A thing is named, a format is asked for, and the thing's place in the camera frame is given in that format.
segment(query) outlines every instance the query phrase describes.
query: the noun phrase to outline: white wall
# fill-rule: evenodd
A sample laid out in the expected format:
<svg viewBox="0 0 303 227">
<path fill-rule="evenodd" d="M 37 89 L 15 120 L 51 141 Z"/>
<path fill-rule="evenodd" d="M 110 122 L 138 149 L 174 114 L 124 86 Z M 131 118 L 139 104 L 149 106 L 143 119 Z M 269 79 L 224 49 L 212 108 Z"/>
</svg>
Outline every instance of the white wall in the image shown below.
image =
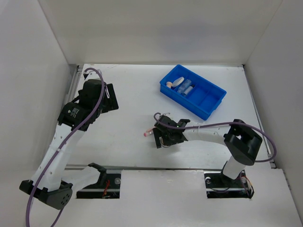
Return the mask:
<svg viewBox="0 0 303 227">
<path fill-rule="evenodd" d="M 69 68 L 37 0 L 0 1 L 0 170 L 33 169 L 53 136 Z"/>
<path fill-rule="evenodd" d="M 276 163 L 289 180 L 303 219 L 303 1 L 285 0 L 245 69 Z"/>
<path fill-rule="evenodd" d="M 245 63 L 281 0 L 39 0 L 69 63 Z"/>
</svg>

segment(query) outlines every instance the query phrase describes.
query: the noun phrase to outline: blue plastic container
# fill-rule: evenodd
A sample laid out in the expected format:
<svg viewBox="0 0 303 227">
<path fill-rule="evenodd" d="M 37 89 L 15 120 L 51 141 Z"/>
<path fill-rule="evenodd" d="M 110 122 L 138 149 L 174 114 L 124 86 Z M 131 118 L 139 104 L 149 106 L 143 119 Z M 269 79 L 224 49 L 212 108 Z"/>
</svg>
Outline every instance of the blue plastic container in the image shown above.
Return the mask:
<svg viewBox="0 0 303 227">
<path fill-rule="evenodd" d="M 166 82 L 174 82 L 174 80 L 184 77 L 192 81 L 195 87 L 188 93 L 187 96 L 182 96 L 177 93 L 179 86 L 169 88 Z M 226 95 L 226 91 L 217 85 L 209 82 L 203 77 L 193 73 L 182 65 L 177 65 L 160 81 L 160 91 L 183 107 L 187 108 L 195 115 L 207 120 L 212 112 L 218 107 L 222 99 Z"/>
</svg>

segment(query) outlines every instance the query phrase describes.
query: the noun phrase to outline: bottle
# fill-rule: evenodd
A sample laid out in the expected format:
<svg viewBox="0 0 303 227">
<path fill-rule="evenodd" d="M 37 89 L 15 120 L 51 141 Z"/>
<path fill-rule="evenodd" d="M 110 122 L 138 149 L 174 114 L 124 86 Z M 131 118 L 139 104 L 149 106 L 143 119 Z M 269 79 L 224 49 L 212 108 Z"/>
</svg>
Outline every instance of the bottle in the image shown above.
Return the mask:
<svg viewBox="0 0 303 227">
<path fill-rule="evenodd" d="M 191 80 L 187 79 L 184 81 L 183 84 L 181 84 L 181 86 L 178 88 L 178 93 L 183 93 L 191 84 Z"/>
<path fill-rule="evenodd" d="M 185 97 L 189 94 L 189 92 L 195 87 L 195 85 L 189 86 L 183 93 L 182 95 Z"/>
</svg>

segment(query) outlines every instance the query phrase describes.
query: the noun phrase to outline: screw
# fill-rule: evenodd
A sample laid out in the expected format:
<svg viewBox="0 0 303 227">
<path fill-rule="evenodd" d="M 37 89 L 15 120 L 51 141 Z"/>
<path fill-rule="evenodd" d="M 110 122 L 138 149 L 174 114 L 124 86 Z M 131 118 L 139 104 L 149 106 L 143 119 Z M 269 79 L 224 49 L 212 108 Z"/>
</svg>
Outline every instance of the screw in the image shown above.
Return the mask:
<svg viewBox="0 0 303 227">
<path fill-rule="evenodd" d="M 120 184 L 121 183 L 121 179 L 120 178 L 116 178 L 115 179 L 115 184 Z"/>
<path fill-rule="evenodd" d="M 205 178 L 205 182 L 207 183 L 207 184 L 210 184 L 212 181 L 211 181 L 211 178 L 208 176 L 208 177 L 206 177 Z"/>
</svg>

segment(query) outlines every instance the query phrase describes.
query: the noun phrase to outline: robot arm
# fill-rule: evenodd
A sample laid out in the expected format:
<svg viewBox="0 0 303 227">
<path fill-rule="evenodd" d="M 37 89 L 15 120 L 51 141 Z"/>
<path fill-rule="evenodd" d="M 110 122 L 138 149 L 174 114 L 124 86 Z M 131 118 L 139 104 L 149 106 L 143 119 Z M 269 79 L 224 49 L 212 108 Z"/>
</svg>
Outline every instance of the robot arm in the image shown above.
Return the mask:
<svg viewBox="0 0 303 227">
<path fill-rule="evenodd" d="M 77 171 L 77 173 L 73 175 L 63 177 L 63 172 L 69 158 L 89 125 L 92 124 L 101 113 L 106 113 L 119 108 L 113 85 L 105 84 L 105 90 L 106 92 L 104 93 L 97 111 L 95 111 L 92 117 L 66 141 L 65 145 L 48 167 L 47 172 L 43 175 L 37 190 L 35 191 L 35 198 L 55 209 L 63 209 L 69 202 L 73 192 L 91 184 L 102 184 L 105 181 L 106 169 L 94 163 L 89 164 L 86 168 Z M 53 141 L 50 144 L 42 163 L 30 180 L 22 181 L 19 187 L 20 190 L 27 194 L 31 194 L 42 170 L 58 150 L 59 145 L 67 135 L 69 135 L 70 132 L 92 112 L 92 109 L 96 106 L 100 97 L 100 92 L 101 81 L 89 79 L 84 83 L 83 89 L 79 91 L 79 96 L 63 107 L 58 118 Z"/>
<path fill-rule="evenodd" d="M 191 126 L 203 126 L 203 123 L 191 122 L 188 119 L 181 119 L 178 123 L 171 120 L 168 116 L 162 115 L 159 121 L 165 125 L 184 128 Z M 215 142 L 226 146 L 231 152 L 231 158 L 225 163 L 221 174 L 235 180 L 245 166 L 252 166 L 255 163 L 262 138 L 252 129 L 232 125 L 228 127 L 212 127 L 208 129 L 170 129 L 159 123 L 153 129 L 157 148 L 161 145 L 171 146 L 190 140 L 203 140 Z"/>
</svg>

